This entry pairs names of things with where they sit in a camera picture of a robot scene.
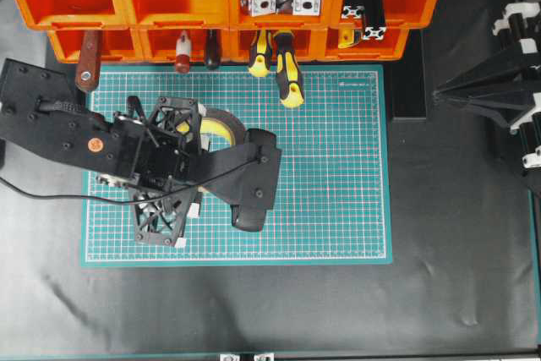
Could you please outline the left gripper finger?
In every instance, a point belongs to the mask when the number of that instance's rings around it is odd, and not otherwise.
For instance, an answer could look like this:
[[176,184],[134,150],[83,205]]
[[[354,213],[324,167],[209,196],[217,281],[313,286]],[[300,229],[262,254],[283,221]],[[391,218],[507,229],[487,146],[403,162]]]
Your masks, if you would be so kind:
[[135,242],[185,248],[187,219],[199,217],[202,193],[198,189],[189,189],[163,200],[145,203],[145,200],[157,196],[157,193],[132,190],[132,199],[137,201],[133,206]]
[[210,137],[201,135],[207,109],[195,99],[161,97],[148,119],[147,152],[207,152]]

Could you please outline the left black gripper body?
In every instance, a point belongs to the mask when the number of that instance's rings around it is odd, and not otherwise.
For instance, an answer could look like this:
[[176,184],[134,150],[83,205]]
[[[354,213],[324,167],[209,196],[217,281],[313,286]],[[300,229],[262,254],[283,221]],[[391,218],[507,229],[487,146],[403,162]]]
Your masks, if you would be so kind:
[[188,152],[147,152],[146,132],[148,119],[140,99],[129,96],[127,99],[128,111],[123,114],[114,114],[114,127],[112,135],[123,135],[125,143],[122,148],[123,163],[128,166],[129,174],[126,176],[100,173],[96,181],[109,187],[157,193],[160,196],[171,196],[174,193],[193,187],[186,182],[191,158],[202,152],[190,154]]

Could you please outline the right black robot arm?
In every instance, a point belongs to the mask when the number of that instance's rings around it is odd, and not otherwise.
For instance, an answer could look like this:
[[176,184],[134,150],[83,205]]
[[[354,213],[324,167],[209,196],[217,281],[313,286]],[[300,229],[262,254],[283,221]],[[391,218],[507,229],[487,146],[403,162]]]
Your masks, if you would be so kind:
[[522,144],[522,168],[540,168],[540,3],[505,6],[492,25],[500,50],[447,80],[434,99],[493,120]]

